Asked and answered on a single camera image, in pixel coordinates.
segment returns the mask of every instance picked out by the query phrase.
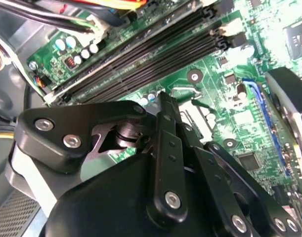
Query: green circuit board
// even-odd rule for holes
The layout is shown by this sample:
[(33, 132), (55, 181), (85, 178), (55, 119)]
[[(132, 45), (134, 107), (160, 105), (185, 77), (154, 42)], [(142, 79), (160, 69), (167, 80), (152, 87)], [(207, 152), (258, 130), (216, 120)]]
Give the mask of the green circuit board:
[[(109, 38), (108, 50), (129, 39), (139, 29), (151, 24), (173, 7), (171, 0), (159, 2), (165, 4), (159, 4), (161, 7), (157, 10), (145, 14), (138, 22), (120, 30), (119, 41), (112, 42), (112, 37)], [(222, 54), (216, 52), (122, 99), (133, 100), (145, 106), (148, 95), (156, 95), (159, 91), (170, 93), (176, 87), (196, 88), (203, 95), (198, 102), (211, 108), (216, 116), (216, 125), (212, 132), (213, 140), (224, 146), (241, 164), (242, 156), (251, 157), (253, 154), (256, 162), (252, 164), (253, 167), (250, 167), (249, 173), (271, 195), (275, 195), (272, 187), (279, 185), (284, 187), (285, 193), (292, 193), (296, 189), (302, 194), (302, 180), (296, 171), (295, 152), (292, 148), (288, 152), (289, 174), (287, 174), (286, 166), (280, 159), (272, 139), (273, 130), (267, 126), (254, 93), (247, 87), (246, 99), (239, 102), (234, 99), (237, 95), (237, 85), (242, 82), (242, 79), (254, 79), (264, 92), (268, 92), (265, 73), (275, 68), (285, 66), (302, 78), (302, 47), (299, 49), (299, 45), (295, 44), (295, 39), (302, 37), (302, 32), (299, 31), (299, 27), (302, 28), (302, 0), (235, 0), (233, 12), (223, 17), (222, 21), (230, 21), (233, 15), (242, 19), (249, 42), (245, 50), (236, 48)], [(97, 54), (85, 65), (69, 70), (63, 63), (64, 57), (72, 51), (79, 53), (82, 46), (77, 44), (74, 50), (61, 55), (54, 46), (54, 42), (65, 37), (67, 33), (55, 35), (50, 39), (49, 44), (28, 59), (28, 63), (31, 61), (38, 63), (39, 73), (51, 78), (52, 89), (76, 74), (82, 67), (101, 57)], [(195, 85), (188, 80), (188, 73), (194, 69), (203, 74), (202, 81)], [(92, 91), (78, 96), (83, 98), (90, 94)], [(193, 95), (192, 91), (184, 90), (176, 92), (174, 97), (182, 102)], [(147, 101), (148, 106), (152, 103), (153, 101)], [(269, 105), (267, 108), (275, 124), (279, 143), (282, 147), (288, 147), (288, 144), (292, 146), (293, 138)], [(236, 145), (232, 148), (228, 147), (225, 143), (227, 139), (234, 140)], [(134, 152), (134, 149), (127, 149), (121, 154), (109, 156), (115, 162), (121, 162)], [(290, 203), (298, 219), (302, 221), (302, 196), (291, 195)]]
[[(86, 43), (89, 36), (81, 35), (71, 32), (61, 32), (58, 31), (51, 38), (49, 42), (36, 51), (27, 59), (27, 65), (31, 62), (35, 62), (38, 68), (35, 71), (36, 75), (40, 78), (47, 77), (51, 80), (51, 84), (48, 87), (53, 90), (57, 88), (62, 83), (66, 82), (72, 76), (76, 75), (79, 71), (86, 68), (87, 66), (92, 65), (99, 58), (103, 57), (105, 54), (110, 52), (112, 49), (120, 45), (121, 43), (127, 41), (137, 32), (156, 22), (161, 16), (165, 15), (171, 10), (174, 10), (174, 7), (177, 4), (174, 4), (171, 0), (159, 0), (156, 9), (147, 10), (140, 12), (138, 18), (132, 23), (129, 22), (129, 19), (126, 19), (128, 23), (124, 27), (113, 28), (108, 30), (108, 37), (105, 37), (105, 48), (103, 51), (98, 52), (97, 54), (91, 56), (88, 60), (82, 62), (80, 65), (76, 65), (73, 68), (68, 67), (65, 62), (71, 56), (80, 54), (80, 52), (87, 48)], [(90, 14), (83, 12), (79, 17), (87, 18)], [(65, 42), (68, 36), (73, 36), (76, 40), (76, 46), (70, 48), (66, 45), (65, 50), (60, 50), (55, 42), (57, 40), (63, 40)]]
[[(203, 94), (198, 101), (212, 108), (216, 116), (213, 140), (225, 146), (238, 162), (241, 161), (240, 156), (253, 154), (258, 167), (249, 170), (249, 173), (271, 195), (274, 195), (272, 187), (279, 185), (285, 187), (285, 192), (292, 193), (296, 187), (302, 194), (302, 179), (296, 171), (298, 163), (295, 152), (291, 149), (289, 153), (287, 166), (290, 174), (287, 175), (271, 136), (273, 131), (267, 126), (253, 92), (247, 88), (247, 98), (241, 105), (233, 101), (237, 93), (236, 87), (242, 79), (254, 79), (267, 92), (265, 73), (269, 70), (285, 66), (302, 78), (302, 52), (296, 54), (297, 49), (291, 44), (292, 35), (289, 33), (291, 28), (294, 29), (299, 24), (302, 26), (302, 0), (264, 0), (257, 7), (252, 7), (252, 2), (257, 1), (235, 2), (236, 10), (240, 12), (244, 22), (249, 44), (255, 50), (252, 57), (247, 58), (242, 51), (236, 50), (223, 54), (217, 52), (123, 99), (133, 100), (144, 106), (145, 98), (150, 94), (156, 95), (162, 90), (170, 93), (176, 87), (196, 88)], [(203, 74), (202, 81), (196, 85), (189, 83), (187, 79), (187, 74), (193, 69), (200, 70)], [(235, 81), (229, 83), (228, 75), (234, 75)], [(184, 90), (175, 93), (174, 97), (183, 101), (193, 95), (192, 91)], [(284, 125), (269, 105), (267, 108), (281, 146), (293, 144), (293, 138)], [(227, 139), (234, 139), (237, 145), (227, 147), (224, 143)], [(120, 162), (132, 154), (134, 150), (128, 149), (120, 155), (110, 156)], [(291, 197), (290, 203), (302, 220), (302, 197)]]

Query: cable connector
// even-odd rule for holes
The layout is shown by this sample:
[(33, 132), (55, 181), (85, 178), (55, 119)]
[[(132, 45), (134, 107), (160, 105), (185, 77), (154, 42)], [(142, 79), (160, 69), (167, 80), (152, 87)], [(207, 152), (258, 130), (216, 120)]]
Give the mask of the cable connector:
[(244, 26), (240, 18), (236, 18), (228, 23), (222, 24), (219, 28), (219, 34), (222, 36), (235, 36), (244, 31)]

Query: yellow wire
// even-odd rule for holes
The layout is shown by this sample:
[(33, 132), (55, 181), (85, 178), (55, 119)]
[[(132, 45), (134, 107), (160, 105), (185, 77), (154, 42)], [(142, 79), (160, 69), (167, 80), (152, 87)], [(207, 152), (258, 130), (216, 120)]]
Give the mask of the yellow wire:
[(0, 139), (13, 139), (14, 134), (11, 132), (1, 132)]
[(3, 55), (3, 52), (0, 50), (0, 71), (4, 68), (4, 61), (5, 57)]

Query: black ram slot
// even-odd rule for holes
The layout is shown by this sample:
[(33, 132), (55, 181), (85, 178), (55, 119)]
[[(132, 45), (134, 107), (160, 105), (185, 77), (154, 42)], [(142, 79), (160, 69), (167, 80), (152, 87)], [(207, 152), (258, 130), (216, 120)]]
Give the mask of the black ram slot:
[(200, 58), (209, 55), (210, 53), (213, 53), (216, 51), (216, 48), (211, 48), (210, 50), (202, 50), (199, 51), (193, 55), (191, 54), (187, 54), (184, 58), (182, 58), (177, 65), (167, 65), (167, 69), (166, 68), (162, 68), (159, 70), (156, 70), (155, 73), (147, 75), (147, 76), (143, 76), (141, 78), (135, 78), (134, 81), (132, 81), (130, 84), (126, 84), (125, 88), (126, 90), (122, 92), (122, 94), (119, 94), (117, 91), (114, 91), (114, 93), (109, 93), (107, 94), (105, 97), (102, 97), (99, 100), (94, 100), (93, 102), (104, 102), (104, 101), (114, 101), (117, 99), (122, 98), (125, 95), (129, 95), (133, 92), (135, 92), (136, 90), (140, 89), (141, 87), (151, 83), (151, 82), (155, 82), (161, 78), (164, 78), (168, 75), (170, 75), (171, 73), (176, 72), (179, 69), (182, 69), (184, 67), (186, 67), (187, 65), (199, 60)]
[(206, 35), (206, 39), (203, 40), (202, 36), (197, 36), (195, 39), (189, 40), (170, 52), (159, 55), (152, 62), (148, 62), (146, 65), (135, 69), (122, 80), (115, 80), (113, 83), (107, 85), (103, 91), (99, 91), (94, 97), (83, 102), (90, 103), (121, 98), (139, 89), (141, 86), (161, 79), (218, 49), (213, 37)]
[[(187, 41), (181, 43), (177, 47), (174, 47), (173, 49), (171, 49), (168, 52), (164, 52), (164, 53), (156, 56), (155, 58), (150, 59), (150, 62), (147, 62), (147, 63), (141, 65), (140, 67), (134, 68), (126, 74), (130, 75), (132, 77), (136, 73), (140, 73), (140, 72), (143, 73), (143, 71), (145, 69), (147, 69), (148, 67), (151, 67), (151, 66), (155, 67), (154, 65), (163, 63), (164, 60), (167, 62), (167, 59), (170, 59), (170, 60), (175, 59), (180, 54), (181, 48), (183, 49), (182, 52), (187, 52), (193, 48), (198, 48), (201, 45), (205, 45), (207, 42), (210, 42), (213, 39), (214, 38), (209, 35), (209, 31), (204, 31), (204, 32), (198, 33), (195, 37), (188, 39)], [(123, 82), (124, 79), (115, 79), (113, 82), (107, 84), (105, 88), (103, 88), (102, 90), (99, 90), (95, 94), (95, 96), (99, 96), (101, 93), (104, 92), (104, 90), (109, 90), (110, 88), (113, 88), (114, 86), (116, 86), (116, 84), (119, 81)]]
[(167, 44), (169, 41), (176, 39), (178, 36), (181, 36), (186, 31), (192, 30), (194, 27), (203, 23), (203, 19), (207, 16), (205, 13), (206, 8), (200, 8), (196, 12), (188, 15), (184, 19), (180, 20), (178, 23), (168, 27), (166, 30), (160, 32), (158, 35), (152, 37), (144, 44), (138, 46), (133, 51), (127, 52), (124, 56), (122, 56), (117, 61), (111, 63), (108, 67), (99, 71), (92, 78), (84, 81), (82, 85), (77, 86), (77, 88), (72, 88), (69, 91), (69, 94), (74, 96), (74, 94), (82, 94), (86, 90), (93, 87), (97, 84), (97, 80), (102, 81), (102, 77), (110, 77), (112, 75), (112, 70), (118, 70), (119, 68), (123, 68), (128, 66), (130, 63), (135, 60), (147, 55), (148, 53), (156, 50), (157, 48)]
[(58, 89), (57, 92), (59, 92), (61, 90), (64, 90), (64, 88), (66, 88), (66, 87), (74, 84), (79, 79), (81, 79), (84, 76), (86, 76), (87, 74), (91, 73), (92, 71), (94, 71), (95, 69), (97, 69), (98, 67), (100, 67), (101, 62), (107, 60), (108, 58), (112, 57), (113, 55), (119, 54), (125, 48), (127, 48), (129, 45), (133, 44), (134, 41), (137, 41), (138, 39), (141, 39), (150, 30), (156, 28), (157, 26), (162, 26), (168, 18), (170, 18), (170, 17), (172, 17), (174, 15), (178, 15), (178, 14), (184, 13), (188, 9), (188, 5), (189, 5), (190, 2), (193, 2), (193, 0), (189, 0), (189, 1), (181, 4), (175, 10), (171, 11), (169, 14), (161, 17), (158, 21), (154, 22), (153, 24), (149, 25), (145, 29), (143, 29), (140, 32), (138, 32), (134, 37), (132, 37), (132, 38), (128, 39), (127, 41), (121, 43), (119, 46), (117, 46), (116, 48), (114, 48), (113, 50), (111, 50), (110, 52), (108, 52), (103, 57), (103, 59), (100, 59), (97, 62), (95, 62), (94, 65), (90, 65), (90, 66), (82, 69), (77, 75), (71, 77), (69, 80), (67, 80), (66, 82), (64, 82), (59, 87), (60, 89)]

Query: capacitor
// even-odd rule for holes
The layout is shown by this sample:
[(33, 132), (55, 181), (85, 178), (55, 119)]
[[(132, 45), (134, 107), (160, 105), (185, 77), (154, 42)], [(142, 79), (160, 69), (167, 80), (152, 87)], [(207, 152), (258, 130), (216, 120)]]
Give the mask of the capacitor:
[(246, 92), (246, 87), (243, 83), (239, 84), (236, 87), (236, 91), (237, 91), (237, 96), (240, 100), (243, 100), (246, 98), (247, 92)]
[(255, 48), (251, 44), (246, 44), (241, 48), (241, 52), (246, 58), (251, 58), (255, 53)]
[(66, 44), (69, 48), (75, 48), (76, 47), (76, 40), (72, 36), (67, 36), (66, 38)]
[(62, 39), (57, 39), (55, 41), (55, 46), (58, 48), (60, 51), (64, 51), (66, 49), (66, 44)]
[(99, 51), (99, 48), (96, 44), (92, 43), (90, 46), (89, 46), (89, 50), (92, 54), (96, 54), (98, 53)]
[(141, 99), (139, 100), (139, 104), (140, 104), (141, 106), (146, 106), (148, 103), (149, 103), (149, 101), (148, 101), (148, 99), (145, 98), (145, 97), (143, 97), (143, 98), (141, 98)]
[(84, 48), (81, 51), (81, 57), (84, 58), (84, 59), (90, 58), (90, 52), (88, 51), (88, 49)]
[(82, 58), (79, 56), (79, 55), (76, 55), (75, 57), (74, 57), (74, 62), (76, 63), (76, 64), (78, 64), (78, 65), (80, 65), (80, 64), (82, 64)]
[(155, 96), (155, 94), (153, 94), (153, 93), (150, 93), (150, 94), (148, 94), (148, 96), (147, 96), (147, 99), (148, 99), (150, 102), (153, 102), (153, 101), (155, 100), (155, 98), (156, 98), (156, 96)]

